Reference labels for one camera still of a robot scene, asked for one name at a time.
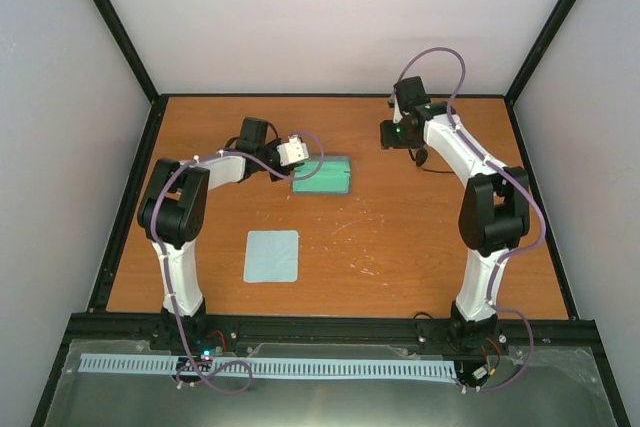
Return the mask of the dark round sunglasses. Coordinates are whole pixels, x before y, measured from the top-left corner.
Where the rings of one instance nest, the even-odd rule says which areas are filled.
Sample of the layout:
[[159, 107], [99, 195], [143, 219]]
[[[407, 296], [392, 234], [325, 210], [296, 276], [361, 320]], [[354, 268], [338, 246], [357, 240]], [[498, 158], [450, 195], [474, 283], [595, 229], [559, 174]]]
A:
[[422, 171], [435, 174], [452, 174], [452, 171], [426, 168], [425, 163], [428, 159], [428, 152], [424, 147], [418, 148], [415, 151], [410, 150], [409, 154], [415, 165]]

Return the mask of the grey-blue glasses case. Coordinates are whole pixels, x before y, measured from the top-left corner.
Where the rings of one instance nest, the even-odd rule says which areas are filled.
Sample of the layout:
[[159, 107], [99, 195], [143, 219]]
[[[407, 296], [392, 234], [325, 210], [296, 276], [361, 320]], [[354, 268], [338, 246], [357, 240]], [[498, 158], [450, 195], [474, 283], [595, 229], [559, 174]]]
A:
[[347, 195], [351, 190], [351, 161], [348, 156], [325, 156], [321, 168], [310, 178], [295, 181], [296, 195]]

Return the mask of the light blue cleaning cloth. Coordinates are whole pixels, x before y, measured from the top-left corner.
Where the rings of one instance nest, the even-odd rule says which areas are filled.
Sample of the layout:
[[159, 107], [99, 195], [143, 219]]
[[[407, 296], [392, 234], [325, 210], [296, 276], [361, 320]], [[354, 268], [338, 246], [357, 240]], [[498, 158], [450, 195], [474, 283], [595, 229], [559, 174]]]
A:
[[245, 283], [293, 283], [298, 279], [299, 233], [295, 230], [249, 231]]

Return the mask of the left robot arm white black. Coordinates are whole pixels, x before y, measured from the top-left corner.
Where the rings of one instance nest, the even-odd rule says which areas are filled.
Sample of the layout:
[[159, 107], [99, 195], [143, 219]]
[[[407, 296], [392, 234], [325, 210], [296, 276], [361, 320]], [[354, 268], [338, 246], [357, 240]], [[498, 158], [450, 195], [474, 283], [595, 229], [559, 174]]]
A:
[[164, 289], [163, 309], [181, 316], [172, 335], [186, 349], [201, 347], [208, 325], [196, 315], [205, 304], [198, 284], [196, 238], [204, 225], [208, 193], [240, 183], [256, 172], [273, 181], [288, 180], [309, 158], [306, 143], [296, 134], [268, 141], [272, 125], [256, 118], [243, 120], [240, 135], [213, 154], [188, 160], [161, 158], [151, 171], [138, 208], [137, 222], [158, 256]]

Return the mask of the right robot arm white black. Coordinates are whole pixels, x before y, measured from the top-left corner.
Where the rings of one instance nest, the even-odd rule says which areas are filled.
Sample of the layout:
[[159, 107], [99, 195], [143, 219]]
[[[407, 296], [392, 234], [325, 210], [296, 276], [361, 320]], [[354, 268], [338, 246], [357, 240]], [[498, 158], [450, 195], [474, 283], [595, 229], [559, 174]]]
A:
[[414, 148], [415, 162], [431, 148], [464, 185], [458, 228], [468, 253], [447, 336], [453, 349], [471, 352], [496, 331], [506, 255], [530, 229], [529, 177], [492, 156], [445, 102], [433, 102], [420, 77], [396, 82], [390, 101], [394, 113], [381, 123], [382, 146]]

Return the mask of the black corner frame post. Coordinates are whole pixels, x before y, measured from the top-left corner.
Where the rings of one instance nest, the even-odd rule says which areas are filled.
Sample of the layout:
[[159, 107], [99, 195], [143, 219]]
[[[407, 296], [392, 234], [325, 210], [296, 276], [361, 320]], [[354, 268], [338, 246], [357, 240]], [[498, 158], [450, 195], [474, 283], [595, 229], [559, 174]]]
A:
[[577, 0], [557, 0], [554, 4], [504, 96], [507, 107], [515, 106], [576, 2]]
[[150, 104], [160, 97], [144, 63], [136, 50], [111, 0], [92, 0], [105, 26], [128, 64], [133, 76]]

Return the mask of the black right corner frame post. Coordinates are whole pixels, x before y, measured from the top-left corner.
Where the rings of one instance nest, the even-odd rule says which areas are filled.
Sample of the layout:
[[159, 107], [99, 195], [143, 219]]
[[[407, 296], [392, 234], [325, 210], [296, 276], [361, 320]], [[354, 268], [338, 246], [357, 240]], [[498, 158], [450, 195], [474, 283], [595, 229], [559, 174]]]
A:
[[507, 107], [515, 106], [576, 2], [577, 0], [557, 0], [554, 4], [504, 96]]

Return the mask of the black mounting rail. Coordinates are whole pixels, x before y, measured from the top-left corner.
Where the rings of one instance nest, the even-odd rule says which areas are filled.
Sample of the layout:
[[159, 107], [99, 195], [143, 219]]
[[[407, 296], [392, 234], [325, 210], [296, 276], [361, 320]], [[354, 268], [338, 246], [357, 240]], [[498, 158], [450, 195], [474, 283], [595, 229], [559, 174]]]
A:
[[[420, 355], [473, 358], [481, 355], [483, 339], [474, 347], [454, 347], [448, 321], [428, 318], [340, 318], [205, 315], [186, 323], [189, 346], [200, 353], [224, 345], [240, 356], [264, 343], [390, 346]], [[153, 350], [184, 352], [174, 320], [161, 314], [77, 313], [68, 321], [63, 348], [75, 341], [147, 341]]]

